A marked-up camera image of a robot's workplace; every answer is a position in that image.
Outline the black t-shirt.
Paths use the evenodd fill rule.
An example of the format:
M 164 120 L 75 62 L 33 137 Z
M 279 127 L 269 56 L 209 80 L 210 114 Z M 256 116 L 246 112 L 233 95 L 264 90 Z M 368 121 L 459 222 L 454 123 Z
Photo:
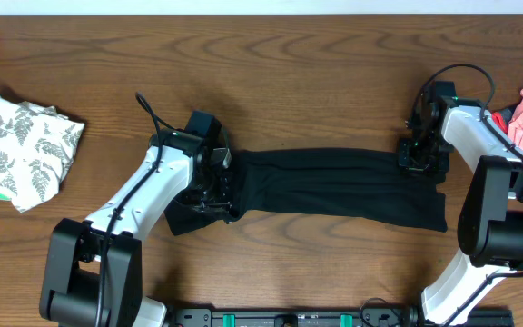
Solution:
M 219 202 L 182 197 L 164 211 L 175 235 L 251 210 L 366 218 L 445 232 L 445 177 L 404 173 L 395 153 L 348 148 L 239 151 Z

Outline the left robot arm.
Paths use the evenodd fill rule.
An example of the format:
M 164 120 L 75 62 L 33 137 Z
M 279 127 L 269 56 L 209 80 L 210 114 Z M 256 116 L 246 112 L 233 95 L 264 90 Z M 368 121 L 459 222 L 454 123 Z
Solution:
M 164 326 L 167 307 L 143 294 L 143 241 L 200 176 L 231 162 L 218 134 L 161 131 L 123 187 L 83 221 L 51 234 L 40 315 L 61 326 Z

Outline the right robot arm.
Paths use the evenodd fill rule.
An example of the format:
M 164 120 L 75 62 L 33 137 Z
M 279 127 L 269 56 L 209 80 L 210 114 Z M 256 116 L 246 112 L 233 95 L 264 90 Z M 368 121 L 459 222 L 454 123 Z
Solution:
M 407 310 L 404 326 L 511 326 L 507 309 L 479 302 L 506 279 L 523 278 L 523 150 L 480 100 L 422 92 L 399 143 L 402 172 L 439 178 L 456 151 L 473 174 L 459 214 L 459 249 Z

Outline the red garment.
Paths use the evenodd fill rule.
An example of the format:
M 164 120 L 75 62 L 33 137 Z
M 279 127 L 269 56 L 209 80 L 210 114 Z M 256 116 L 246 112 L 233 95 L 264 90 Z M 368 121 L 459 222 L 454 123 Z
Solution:
M 501 129 L 506 135 L 513 135 L 515 130 L 511 123 L 514 116 L 514 108 L 505 108 L 497 112 L 492 113 L 492 119 L 494 123 Z

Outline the white fern-print fabric bag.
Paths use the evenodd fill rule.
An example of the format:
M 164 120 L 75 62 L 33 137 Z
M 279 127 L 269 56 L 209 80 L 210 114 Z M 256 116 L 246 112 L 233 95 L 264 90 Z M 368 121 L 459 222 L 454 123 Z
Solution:
M 83 131 L 53 106 L 0 95 L 0 201 L 23 213 L 55 197 Z

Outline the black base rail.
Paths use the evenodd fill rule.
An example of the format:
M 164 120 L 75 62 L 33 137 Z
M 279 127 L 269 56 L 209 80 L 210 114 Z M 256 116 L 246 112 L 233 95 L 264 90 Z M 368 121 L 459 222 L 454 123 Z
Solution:
M 247 311 L 210 308 L 173 309 L 165 316 L 168 327 L 429 327 L 415 307 L 373 304 L 351 311 Z

